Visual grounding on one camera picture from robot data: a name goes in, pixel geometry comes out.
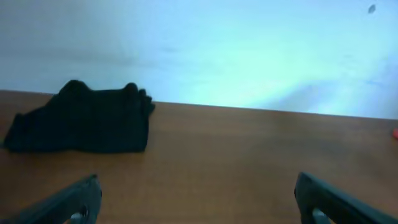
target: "black cloth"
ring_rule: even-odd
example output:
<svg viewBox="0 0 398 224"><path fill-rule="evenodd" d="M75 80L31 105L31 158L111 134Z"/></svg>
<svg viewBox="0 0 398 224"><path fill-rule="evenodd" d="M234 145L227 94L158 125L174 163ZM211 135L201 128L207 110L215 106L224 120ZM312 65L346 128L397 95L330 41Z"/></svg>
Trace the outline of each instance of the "black cloth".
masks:
<svg viewBox="0 0 398 224"><path fill-rule="evenodd" d="M17 114L4 146L10 152L142 152L154 109L134 83L94 91L71 80L45 106Z"/></svg>

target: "black fabric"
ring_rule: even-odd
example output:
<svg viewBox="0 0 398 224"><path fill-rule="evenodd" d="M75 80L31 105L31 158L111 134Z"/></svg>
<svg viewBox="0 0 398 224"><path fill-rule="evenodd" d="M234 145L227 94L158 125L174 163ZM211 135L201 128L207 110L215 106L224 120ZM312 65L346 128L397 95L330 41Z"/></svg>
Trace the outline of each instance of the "black fabric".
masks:
<svg viewBox="0 0 398 224"><path fill-rule="evenodd" d="M93 91L71 80L45 106L17 114L4 146L10 152L142 152L154 109L152 98L133 83Z"/></svg>

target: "dark towel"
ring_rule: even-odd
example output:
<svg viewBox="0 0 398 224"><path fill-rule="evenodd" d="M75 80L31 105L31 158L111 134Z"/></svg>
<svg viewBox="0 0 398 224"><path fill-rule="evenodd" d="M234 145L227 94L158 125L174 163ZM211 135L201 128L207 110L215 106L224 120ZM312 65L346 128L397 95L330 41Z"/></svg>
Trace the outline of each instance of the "dark towel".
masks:
<svg viewBox="0 0 398 224"><path fill-rule="evenodd" d="M10 152L142 152L152 98L133 83L93 91L71 80L43 107L17 114L4 140Z"/></svg>

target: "wooden surface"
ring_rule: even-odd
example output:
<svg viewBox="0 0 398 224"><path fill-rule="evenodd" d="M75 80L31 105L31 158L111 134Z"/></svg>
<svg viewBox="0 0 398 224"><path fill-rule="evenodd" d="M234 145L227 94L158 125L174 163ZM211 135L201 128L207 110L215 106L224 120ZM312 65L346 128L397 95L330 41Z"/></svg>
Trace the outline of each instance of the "wooden surface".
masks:
<svg viewBox="0 0 398 224"><path fill-rule="evenodd" d="M0 135L50 96L0 91ZM0 217L97 173L98 223L299 223L305 170L398 217L397 121L157 103L143 154L0 151Z"/></svg>

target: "light blue wall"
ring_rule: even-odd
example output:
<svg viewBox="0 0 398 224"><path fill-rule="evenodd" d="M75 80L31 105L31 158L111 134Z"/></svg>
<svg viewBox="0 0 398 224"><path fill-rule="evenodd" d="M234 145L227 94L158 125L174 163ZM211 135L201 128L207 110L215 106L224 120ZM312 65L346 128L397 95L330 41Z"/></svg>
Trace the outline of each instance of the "light blue wall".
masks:
<svg viewBox="0 0 398 224"><path fill-rule="evenodd" d="M0 31L0 89L398 118L396 0L2 0Z"/></svg>

